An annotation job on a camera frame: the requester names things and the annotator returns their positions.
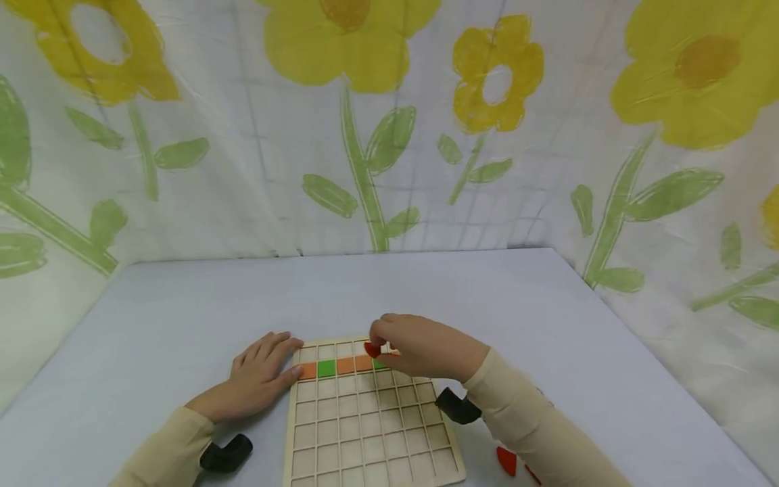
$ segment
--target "beige sleeve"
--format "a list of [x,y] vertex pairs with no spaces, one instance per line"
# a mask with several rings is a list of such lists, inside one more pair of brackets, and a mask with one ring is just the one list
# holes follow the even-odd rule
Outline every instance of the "beige sleeve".
[[464,386],[492,436],[516,452],[544,487],[630,486],[589,436],[495,349]]
[[110,487],[192,487],[201,472],[200,455],[211,443],[214,424],[178,408],[159,431],[127,460]]

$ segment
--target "wooden grid board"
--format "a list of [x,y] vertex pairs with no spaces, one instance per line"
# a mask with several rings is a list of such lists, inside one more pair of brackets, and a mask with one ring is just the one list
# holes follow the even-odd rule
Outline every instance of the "wooden grid board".
[[430,379],[384,368],[367,337],[307,342],[292,387],[285,487],[431,487],[461,482],[465,465]]

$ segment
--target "flower center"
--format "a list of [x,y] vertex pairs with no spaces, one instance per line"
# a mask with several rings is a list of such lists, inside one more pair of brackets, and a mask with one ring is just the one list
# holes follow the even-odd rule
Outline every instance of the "flower center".
[[481,95],[490,105],[497,105],[506,99],[511,87],[511,69],[505,65],[499,65],[487,73]]
[[94,57],[107,64],[120,65],[129,56],[127,35],[105,10],[78,4],[71,10],[70,19],[78,41]]
[[705,36],[691,42],[676,60],[676,76],[690,88],[703,88],[725,78],[741,61],[738,41]]
[[371,9],[371,0],[319,0],[325,16],[344,33],[359,29]]

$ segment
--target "child's right hand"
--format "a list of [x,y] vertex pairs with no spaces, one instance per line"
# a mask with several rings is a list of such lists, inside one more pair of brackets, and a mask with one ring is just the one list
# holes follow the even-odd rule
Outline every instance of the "child's right hand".
[[454,379],[474,376],[489,353],[479,340],[423,316],[386,314],[371,325],[371,343],[389,342],[400,355],[381,354],[377,361],[412,377]]

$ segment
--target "white table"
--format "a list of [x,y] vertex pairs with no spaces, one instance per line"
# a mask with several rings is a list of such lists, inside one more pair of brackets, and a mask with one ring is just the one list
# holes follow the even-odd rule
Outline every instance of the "white table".
[[[106,485],[266,331],[366,333],[384,312],[493,344],[635,485],[770,485],[550,249],[131,266],[0,418],[0,485]],[[254,453],[234,477],[205,483],[280,485],[286,415],[284,398],[238,426]],[[467,485],[525,482],[502,472],[481,422],[456,430]]]

